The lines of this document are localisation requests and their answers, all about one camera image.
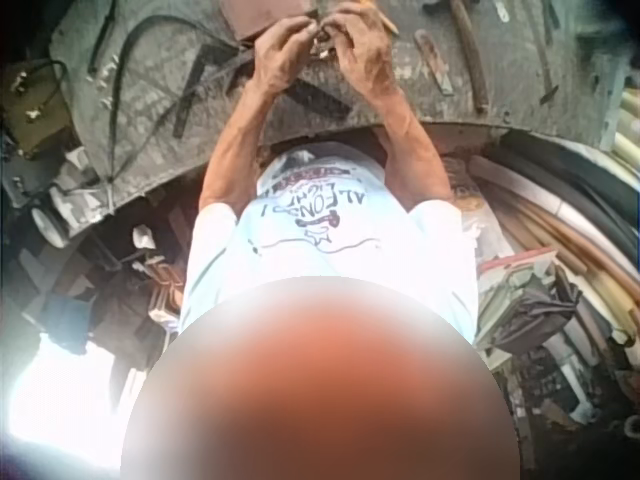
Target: rusty metal piece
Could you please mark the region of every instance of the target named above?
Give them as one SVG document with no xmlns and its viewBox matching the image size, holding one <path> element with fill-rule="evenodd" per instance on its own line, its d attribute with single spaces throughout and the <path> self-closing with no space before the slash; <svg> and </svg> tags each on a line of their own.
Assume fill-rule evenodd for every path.
<svg viewBox="0 0 640 480">
<path fill-rule="evenodd" d="M 445 0 L 428 0 L 422 4 L 422 10 L 431 14 L 442 8 Z M 471 79 L 471 90 L 473 92 L 473 104 L 476 112 L 485 114 L 489 110 L 489 92 L 487 90 L 487 80 L 484 76 L 482 68 L 482 59 L 480 58 L 480 49 L 476 37 L 473 33 L 473 27 L 464 0 L 448 0 L 451 6 L 451 15 L 453 15 L 453 23 L 458 30 L 458 37 L 462 44 L 462 51 L 469 69 L 469 77 Z"/>
<path fill-rule="evenodd" d="M 449 79 L 449 65 L 447 65 L 442 55 L 440 55 L 440 52 L 427 31 L 420 29 L 416 31 L 413 38 L 422 53 L 422 57 L 429 66 L 431 73 L 433 73 L 442 94 L 444 96 L 452 96 L 453 86 Z"/>
</svg>

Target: curved pipe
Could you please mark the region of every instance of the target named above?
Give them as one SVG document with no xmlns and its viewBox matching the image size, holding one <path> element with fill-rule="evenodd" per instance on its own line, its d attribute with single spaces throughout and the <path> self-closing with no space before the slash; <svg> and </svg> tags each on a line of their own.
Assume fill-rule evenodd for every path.
<svg viewBox="0 0 640 480">
<path fill-rule="evenodd" d="M 603 252 L 606 252 L 635 282 L 640 283 L 638 270 L 627 257 L 584 215 L 559 197 L 522 175 L 477 155 L 469 162 L 469 173 L 506 188 L 558 217 L 558 219 L 589 239 Z"/>
</svg>

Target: pipe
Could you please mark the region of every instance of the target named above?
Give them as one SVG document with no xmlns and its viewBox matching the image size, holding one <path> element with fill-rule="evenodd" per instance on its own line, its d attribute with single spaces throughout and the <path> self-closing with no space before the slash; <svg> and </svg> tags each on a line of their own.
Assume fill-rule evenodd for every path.
<svg viewBox="0 0 640 480">
<path fill-rule="evenodd" d="M 586 241 L 590 249 L 593 249 L 593 245 L 595 245 L 598 247 L 600 254 L 606 252 L 606 255 L 615 263 L 615 267 L 622 269 L 626 276 L 633 280 L 631 282 L 634 284 L 633 289 L 638 292 L 638 297 L 640 298 L 640 287 L 638 286 L 640 284 L 640 275 L 637 267 L 584 215 L 571 205 L 522 175 L 484 157 L 473 156 L 469 162 L 468 170 L 471 175 L 513 192 L 511 195 L 517 194 L 516 198 L 524 198 L 526 201 L 548 212 L 548 215 L 555 220 L 554 223 L 557 224 L 561 220 L 559 223 L 563 226 L 562 229 L 566 230 L 568 225 L 576 230 L 580 234 L 578 237 L 580 237 L 583 245 L 585 245 Z M 611 260 L 605 262 L 605 264 L 612 263 Z"/>
<path fill-rule="evenodd" d="M 616 132 L 613 151 L 627 162 L 636 173 L 640 172 L 640 147 L 621 133 Z"/>
</svg>

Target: hammer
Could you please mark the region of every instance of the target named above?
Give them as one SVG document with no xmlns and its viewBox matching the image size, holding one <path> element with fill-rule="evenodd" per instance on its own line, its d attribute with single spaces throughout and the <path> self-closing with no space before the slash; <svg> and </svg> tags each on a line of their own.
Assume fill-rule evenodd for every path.
<svg viewBox="0 0 640 480">
<path fill-rule="evenodd" d="M 439 10 L 444 3 L 451 6 L 451 15 L 458 30 L 458 36 L 462 43 L 462 51 L 464 52 L 469 69 L 469 77 L 471 78 L 471 90 L 473 91 L 473 104 L 478 113 L 486 113 L 489 110 L 489 94 L 487 92 L 487 81 L 482 69 L 482 60 L 480 59 L 480 49 L 473 34 L 471 20 L 464 6 L 464 0 L 426 0 L 422 4 L 425 13 L 431 14 Z"/>
</svg>

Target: workbench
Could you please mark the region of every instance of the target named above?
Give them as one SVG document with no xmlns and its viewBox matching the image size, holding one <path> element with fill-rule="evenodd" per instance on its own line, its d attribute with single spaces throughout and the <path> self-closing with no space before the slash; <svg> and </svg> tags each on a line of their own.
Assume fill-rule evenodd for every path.
<svg viewBox="0 0 640 480">
<path fill-rule="evenodd" d="M 529 0 L 536 28 L 543 29 L 542 3 Z M 584 52 L 572 33 L 575 9 L 581 0 L 555 2 L 560 29 L 546 46 L 551 76 L 559 86 L 555 97 L 541 106 L 542 67 L 522 0 L 505 0 L 510 21 L 503 23 L 494 0 L 480 0 L 468 8 L 480 48 L 489 90 L 490 107 L 479 115 L 473 107 L 469 73 L 459 37 L 449 12 L 426 15 L 419 0 L 379 0 L 400 35 L 393 39 L 394 72 L 418 117 L 425 123 L 484 125 L 517 128 L 558 136 L 606 149 L 615 131 L 617 106 L 623 88 L 625 62 L 620 52 Z M 100 89 L 87 80 L 87 65 L 110 0 L 77 0 L 53 35 L 51 56 L 64 61 L 69 81 L 63 92 L 88 159 L 102 176 L 108 174 L 109 111 L 102 100 L 111 85 Z M 319 12 L 327 0 L 318 0 Z M 233 41 L 217 0 L 119 0 L 116 20 L 100 55 L 100 67 L 117 54 L 126 34 L 151 14 L 169 13 L 196 20 L 217 36 Z M 444 97 L 417 50 L 413 34 L 429 31 L 449 65 L 455 92 Z M 164 24 L 140 39 L 126 66 L 118 116 L 116 164 L 136 149 L 155 119 L 182 92 L 196 53 L 207 37 L 186 26 Z M 205 71 L 181 140 L 172 137 L 173 118 L 149 141 L 126 174 L 113 186 L 116 207 L 144 195 L 209 159 L 216 139 L 237 101 L 239 90 L 224 95 L 220 82 L 207 82 Z M 353 107 L 341 122 L 306 111 L 287 97 L 277 100 L 267 121 L 262 143 L 271 145 L 297 137 L 314 137 L 380 123 L 376 114 L 342 79 L 330 62 L 316 62 L 302 77 Z M 72 235 L 109 213 L 105 191 L 54 198 L 70 223 Z"/>
</svg>

